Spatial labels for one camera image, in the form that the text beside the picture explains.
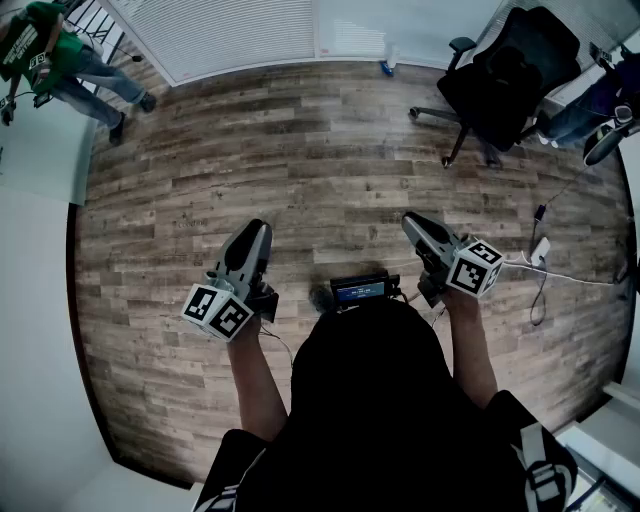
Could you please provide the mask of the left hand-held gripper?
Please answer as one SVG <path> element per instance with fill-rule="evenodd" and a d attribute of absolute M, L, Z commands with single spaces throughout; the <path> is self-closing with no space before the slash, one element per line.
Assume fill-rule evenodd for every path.
<path fill-rule="evenodd" d="M 272 228 L 251 219 L 225 242 L 205 283 L 192 286 L 181 317 L 209 336 L 230 343 L 254 316 L 273 322 L 279 301 L 263 281 Z"/>

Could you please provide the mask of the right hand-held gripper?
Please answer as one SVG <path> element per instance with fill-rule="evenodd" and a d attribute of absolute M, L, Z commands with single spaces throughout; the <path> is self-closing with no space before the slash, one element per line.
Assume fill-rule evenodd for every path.
<path fill-rule="evenodd" d="M 480 298 L 496 282 L 503 255 L 488 242 L 461 239 L 445 223 L 416 212 L 402 217 L 402 229 L 421 254 L 425 269 L 418 290 L 435 307 L 449 288 Z"/>

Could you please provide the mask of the person's right forearm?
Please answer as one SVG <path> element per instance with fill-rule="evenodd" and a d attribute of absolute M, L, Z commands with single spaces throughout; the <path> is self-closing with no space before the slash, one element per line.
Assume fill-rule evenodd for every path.
<path fill-rule="evenodd" d="M 443 302 L 451 326 L 453 379 L 477 407 L 485 409 L 498 393 L 498 386 L 479 303 L 453 288 L 445 291 Z"/>

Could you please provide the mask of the person's left forearm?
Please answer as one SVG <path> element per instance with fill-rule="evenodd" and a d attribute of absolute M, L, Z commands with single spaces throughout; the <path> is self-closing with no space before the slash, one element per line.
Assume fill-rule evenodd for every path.
<path fill-rule="evenodd" d="M 261 319 L 253 316 L 227 344 L 243 430 L 271 442 L 286 425 L 286 412 L 259 342 Z"/>

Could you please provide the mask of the fuzzy black microphone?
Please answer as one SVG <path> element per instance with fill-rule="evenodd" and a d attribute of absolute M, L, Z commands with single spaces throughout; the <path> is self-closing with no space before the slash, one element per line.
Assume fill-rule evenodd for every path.
<path fill-rule="evenodd" d="M 331 290 L 322 284 L 311 286 L 309 302 L 320 315 L 332 311 L 335 307 Z"/>

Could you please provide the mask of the black chest-mounted screen device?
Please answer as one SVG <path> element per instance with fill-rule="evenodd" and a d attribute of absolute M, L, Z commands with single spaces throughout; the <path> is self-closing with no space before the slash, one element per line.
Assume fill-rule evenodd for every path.
<path fill-rule="evenodd" d="M 400 276 L 387 270 L 368 275 L 331 279 L 330 289 L 337 309 L 345 310 L 371 301 L 402 296 Z"/>

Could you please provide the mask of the black office chair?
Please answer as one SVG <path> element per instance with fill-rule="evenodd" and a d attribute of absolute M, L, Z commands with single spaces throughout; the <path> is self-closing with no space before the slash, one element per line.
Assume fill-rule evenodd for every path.
<path fill-rule="evenodd" d="M 476 42 L 456 37 L 449 47 L 453 56 L 437 88 L 452 110 L 409 109 L 414 120 L 426 114 L 460 125 L 451 153 L 441 159 L 445 168 L 453 165 L 470 132 L 481 142 L 486 164 L 499 166 L 499 152 L 542 126 L 543 120 L 525 124 L 547 94 L 581 74 L 579 39 L 543 6 L 512 8 L 493 42 L 463 66 L 461 57 L 476 49 Z"/>

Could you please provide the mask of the person in white shirt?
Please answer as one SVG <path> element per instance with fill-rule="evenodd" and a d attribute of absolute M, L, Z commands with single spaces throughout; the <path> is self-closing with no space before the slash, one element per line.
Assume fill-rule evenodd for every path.
<path fill-rule="evenodd" d="M 477 407 L 403 302 L 323 314 L 283 402 L 273 441 L 223 436 L 193 512 L 565 512 L 575 489 L 568 450 L 506 390 Z"/>

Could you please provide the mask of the frosted glass door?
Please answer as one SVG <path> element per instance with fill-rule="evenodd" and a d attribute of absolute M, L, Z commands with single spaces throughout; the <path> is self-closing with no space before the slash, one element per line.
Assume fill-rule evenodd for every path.
<path fill-rule="evenodd" d="M 97 122 L 53 99 L 40 108 L 22 81 L 14 120 L 0 122 L 0 186 L 82 205 Z"/>

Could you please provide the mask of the black framed window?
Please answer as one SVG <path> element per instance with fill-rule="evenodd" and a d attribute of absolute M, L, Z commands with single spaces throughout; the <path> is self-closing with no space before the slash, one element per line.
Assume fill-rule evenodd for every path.
<path fill-rule="evenodd" d="M 585 432 L 578 423 L 556 439 L 578 466 L 567 512 L 640 512 L 640 467 Z"/>

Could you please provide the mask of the white partition post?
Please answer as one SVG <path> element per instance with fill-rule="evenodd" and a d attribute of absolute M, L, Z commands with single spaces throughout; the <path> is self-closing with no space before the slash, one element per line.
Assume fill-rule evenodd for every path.
<path fill-rule="evenodd" d="M 320 61 L 322 58 L 321 42 L 320 42 L 320 13 L 319 13 L 321 0 L 311 0 L 311 6 L 312 6 L 314 59 L 316 61 Z"/>

